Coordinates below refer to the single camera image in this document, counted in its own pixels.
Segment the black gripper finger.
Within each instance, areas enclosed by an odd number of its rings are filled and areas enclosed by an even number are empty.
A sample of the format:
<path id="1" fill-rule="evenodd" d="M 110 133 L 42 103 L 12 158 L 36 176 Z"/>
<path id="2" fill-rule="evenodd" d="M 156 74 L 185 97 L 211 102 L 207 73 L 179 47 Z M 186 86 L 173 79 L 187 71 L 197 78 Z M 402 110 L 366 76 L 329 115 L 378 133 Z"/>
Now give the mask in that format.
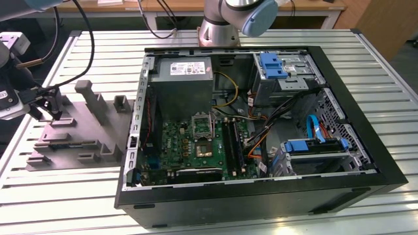
<path id="1" fill-rule="evenodd" d="M 60 117 L 63 114 L 63 111 L 62 111 L 63 101 L 62 101 L 60 90 L 59 89 L 50 90 L 46 93 L 44 98 L 47 100 L 47 104 L 46 104 L 47 112 L 52 116 L 54 120 L 60 120 Z"/>
<path id="2" fill-rule="evenodd" d="M 40 121 L 43 119 L 43 113 L 38 109 L 38 108 L 42 108 L 43 106 L 44 106 L 44 101 L 36 101 L 36 102 L 30 103 L 30 112 L 28 112 L 28 114 L 38 121 Z"/>

